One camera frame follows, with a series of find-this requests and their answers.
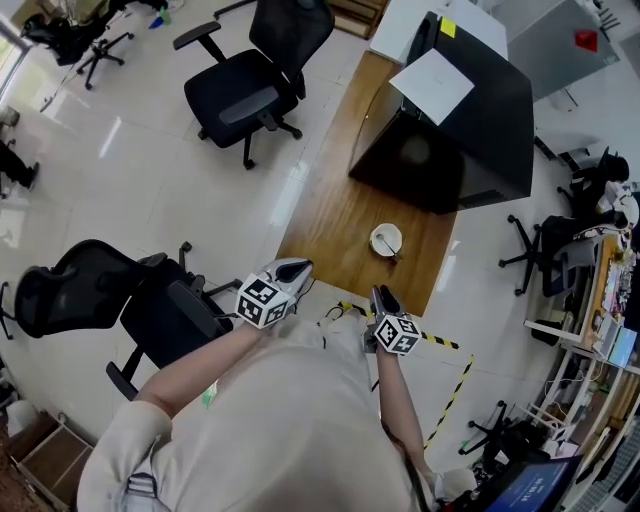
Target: wooden tabletop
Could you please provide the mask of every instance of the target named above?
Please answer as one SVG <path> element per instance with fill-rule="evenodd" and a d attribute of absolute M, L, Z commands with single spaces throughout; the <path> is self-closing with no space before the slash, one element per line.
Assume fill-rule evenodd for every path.
<path fill-rule="evenodd" d="M 278 258 L 314 263 L 313 276 L 369 297 L 386 284 L 408 311 L 422 316 L 445 255 L 456 214 L 437 216 L 348 177 L 361 128 L 397 64 L 365 52 L 333 119 L 287 228 Z M 384 222 L 402 232 L 396 266 L 369 246 Z"/>
<path fill-rule="evenodd" d="M 596 268 L 596 275 L 594 277 L 594 286 L 596 287 L 593 295 L 593 303 L 585 317 L 584 321 L 587 322 L 587 329 L 585 336 L 582 339 L 582 346 L 587 350 L 593 349 L 593 344 L 598 341 L 595 331 L 593 330 L 593 317 L 596 312 L 600 313 L 601 317 L 604 317 L 606 311 L 602 307 L 602 298 L 604 296 L 604 289 L 607 286 L 607 273 L 609 271 L 609 261 L 613 258 L 613 254 L 616 249 L 616 237 L 607 236 L 602 241 L 602 258 L 600 259 L 600 266 Z"/>

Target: white bowl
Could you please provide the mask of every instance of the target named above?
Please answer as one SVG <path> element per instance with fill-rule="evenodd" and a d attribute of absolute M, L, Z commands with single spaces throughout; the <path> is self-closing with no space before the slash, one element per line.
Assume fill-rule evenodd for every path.
<path fill-rule="evenodd" d="M 384 236 L 384 241 L 378 240 L 376 235 L 382 234 Z M 394 226 L 393 224 L 380 224 L 376 229 L 371 232 L 371 236 L 369 237 L 369 242 L 371 243 L 371 248 L 377 252 L 380 256 L 384 256 L 385 258 L 389 258 L 393 256 L 393 252 L 389 249 L 393 249 L 396 253 L 400 252 L 402 248 L 402 233 L 400 230 Z"/>

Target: hazard tape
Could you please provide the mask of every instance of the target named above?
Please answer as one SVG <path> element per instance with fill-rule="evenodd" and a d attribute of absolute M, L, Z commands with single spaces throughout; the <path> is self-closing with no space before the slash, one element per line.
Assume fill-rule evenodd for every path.
<path fill-rule="evenodd" d="M 464 380 L 467 378 L 467 375 L 469 374 L 469 371 L 471 370 L 471 365 L 473 365 L 474 361 L 475 361 L 475 357 L 474 357 L 473 354 L 471 354 L 471 359 L 469 360 L 469 364 L 467 364 L 467 367 L 464 369 L 464 372 L 462 372 L 462 378 L 460 379 L 460 382 L 458 382 L 458 385 L 456 386 L 456 389 L 454 390 L 453 395 L 451 395 L 451 400 L 449 400 L 449 403 L 445 407 L 444 413 L 442 414 L 442 417 L 438 420 L 438 424 L 436 425 L 435 430 L 429 436 L 429 439 L 427 439 L 427 442 L 424 443 L 424 449 L 425 450 L 429 446 L 429 443 L 431 442 L 431 440 L 436 436 L 436 434 L 438 433 L 438 429 L 440 428 L 440 425 L 442 425 L 442 423 L 444 422 L 444 419 L 447 417 L 447 414 L 449 413 L 449 409 L 451 409 L 451 406 L 453 405 L 453 402 L 455 402 L 456 396 L 458 395 L 458 392 L 462 388 L 462 384 L 464 383 Z"/>
<path fill-rule="evenodd" d="M 360 306 L 356 306 L 355 304 L 351 304 L 350 302 L 346 302 L 344 300 L 341 300 L 339 302 L 339 305 L 345 311 L 348 311 L 349 309 L 355 309 L 359 311 L 362 316 L 366 316 L 369 320 L 375 320 L 373 313 L 371 311 L 367 311 L 366 309 L 361 308 Z M 422 334 L 422 339 L 427 340 L 429 343 L 442 345 L 443 347 L 448 347 L 453 350 L 458 350 L 460 348 L 460 345 L 458 345 L 454 341 L 441 338 L 440 336 L 434 336 L 433 334 L 427 334 L 425 332 L 422 332 L 421 334 Z"/>

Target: chair seat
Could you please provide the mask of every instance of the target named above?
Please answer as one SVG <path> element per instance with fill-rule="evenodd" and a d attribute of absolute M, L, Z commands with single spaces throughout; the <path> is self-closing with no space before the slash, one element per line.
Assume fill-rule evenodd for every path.
<path fill-rule="evenodd" d="M 193 278 L 175 261 L 165 260 L 142 282 L 120 317 L 129 336 L 158 368 L 164 368 L 212 339 L 167 295 L 167 288 L 175 281 L 191 285 Z M 202 299 L 215 314 L 224 314 L 209 297 Z M 230 320 L 221 319 L 220 332 L 214 338 L 232 329 Z"/>
<path fill-rule="evenodd" d="M 248 50 L 198 73 L 184 84 L 184 92 L 209 138 L 226 148 L 259 130 L 262 123 L 257 116 L 250 116 L 226 124 L 220 114 L 268 87 L 278 93 L 270 107 L 274 116 L 282 116 L 298 104 L 293 87 L 271 61 L 257 50 Z"/>

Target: white t-shirt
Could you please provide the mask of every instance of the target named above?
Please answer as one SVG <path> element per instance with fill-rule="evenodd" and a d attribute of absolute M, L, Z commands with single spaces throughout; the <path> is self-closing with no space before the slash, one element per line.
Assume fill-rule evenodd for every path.
<path fill-rule="evenodd" d="M 321 333 L 286 319 L 221 379 L 206 419 L 179 438 L 169 440 L 171 421 L 156 406 L 124 405 L 85 466 L 80 512 L 117 510 L 111 500 L 158 435 L 167 441 L 153 473 L 172 511 L 419 510 L 364 355 L 334 343 L 348 322 Z"/>

